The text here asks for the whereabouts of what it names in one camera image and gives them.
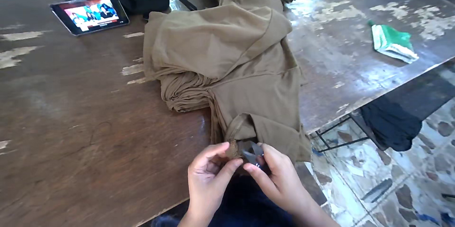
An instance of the person on screen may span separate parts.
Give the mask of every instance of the person on screen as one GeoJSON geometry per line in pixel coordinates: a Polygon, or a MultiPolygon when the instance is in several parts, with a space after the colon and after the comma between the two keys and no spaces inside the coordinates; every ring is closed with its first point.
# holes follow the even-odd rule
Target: person on screen
{"type": "Polygon", "coordinates": [[[103,19],[106,19],[106,18],[111,18],[112,16],[114,16],[111,12],[107,11],[103,6],[100,7],[101,9],[101,18],[103,19]]]}
{"type": "Polygon", "coordinates": [[[92,13],[86,12],[86,14],[87,14],[87,21],[96,20],[95,16],[92,13]]]}
{"type": "Polygon", "coordinates": [[[76,13],[72,14],[71,19],[73,20],[74,24],[81,24],[81,23],[83,23],[85,21],[84,19],[82,19],[79,16],[77,16],[76,13]]]}

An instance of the dark blue clothing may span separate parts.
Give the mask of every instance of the dark blue clothing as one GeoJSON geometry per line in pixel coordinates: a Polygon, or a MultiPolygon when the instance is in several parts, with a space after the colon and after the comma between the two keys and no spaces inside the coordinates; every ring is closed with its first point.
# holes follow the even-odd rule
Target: dark blue clothing
{"type": "MultiPolygon", "coordinates": [[[[159,216],[152,226],[175,227],[179,221],[159,216]]],[[[294,227],[290,214],[269,200],[250,176],[233,177],[209,227],[294,227]]]]}

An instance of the metal frame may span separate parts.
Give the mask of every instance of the metal frame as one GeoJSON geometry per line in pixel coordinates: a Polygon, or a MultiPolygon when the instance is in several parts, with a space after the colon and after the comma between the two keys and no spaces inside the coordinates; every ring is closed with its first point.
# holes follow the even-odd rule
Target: metal frame
{"type": "Polygon", "coordinates": [[[360,138],[360,139],[357,139],[357,140],[354,140],[354,141],[350,141],[350,142],[347,142],[347,143],[344,143],[344,144],[340,144],[340,145],[337,145],[337,146],[334,146],[334,147],[330,147],[330,145],[328,145],[328,143],[324,140],[324,138],[322,137],[323,134],[325,134],[326,132],[334,129],[335,127],[343,124],[344,122],[346,122],[348,119],[352,119],[354,121],[354,123],[365,133],[367,134],[367,132],[362,128],[361,125],[359,125],[357,123],[357,121],[352,117],[351,113],[348,114],[348,117],[341,120],[340,122],[338,122],[337,124],[335,124],[334,126],[328,128],[326,131],[323,131],[323,132],[319,132],[319,131],[316,131],[316,134],[318,135],[318,137],[322,140],[322,142],[325,144],[325,146],[327,146],[327,148],[325,149],[322,149],[322,150],[318,150],[318,152],[325,152],[325,151],[328,151],[328,150],[331,150],[331,149],[334,149],[334,148],[339,148],[339,147],[342,147],[342,146],[346,146],[346,145],[349,145],[349,144],[353,144],[353,143],[356,143],[356,142],[360,142],[360,141],[364,141],[364,140],[367,140],[367,139],[370,139],[371,137],[368,136],[367,134],[367,137],[363,137],[363,138],[360,138]]]}

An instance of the fingernail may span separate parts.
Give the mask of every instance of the fingernail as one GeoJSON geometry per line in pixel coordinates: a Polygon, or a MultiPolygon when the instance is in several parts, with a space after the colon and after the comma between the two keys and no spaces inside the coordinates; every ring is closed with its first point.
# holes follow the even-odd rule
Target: fingernail
{"type": "Polygon", "coordinates": [[[241,164],[243,164],[243,160],[242,160],[242,159],[237,159],[237,160],[235,161],[235,166],[236,166],[236,167],[239,167],[241,164]]]}
{"type": "Polygon", "coordinates": [[[252,170],[251,165],[249,165],[249,164],[243,165],[243,169],[245,169],[248,172],[252,170]]]}

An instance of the worn table surface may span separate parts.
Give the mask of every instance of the worn table surface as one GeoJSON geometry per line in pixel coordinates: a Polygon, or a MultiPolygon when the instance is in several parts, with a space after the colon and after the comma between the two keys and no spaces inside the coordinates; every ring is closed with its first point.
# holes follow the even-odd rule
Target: worn table surface
{"type": "MultiPolygon", "coordinates": [[[[48,8],[59,1],[0,0],[8,10],[0,14],[0,220],[135,226],[187,198],[186,168],[209,143],[210,112],[170,112],[159,83],[141,83],[143,37],[123,37],[143,31],[138,16],[76,38],[48,8]]],[[[454,6],[444,0],[297,0],[288,8],[290,45],[309,81],[300,97],[307,131],[453,55],[454,6]],[[421,59],[407,65],[373,52],[368,19],[412,33],[421,59]]]]}

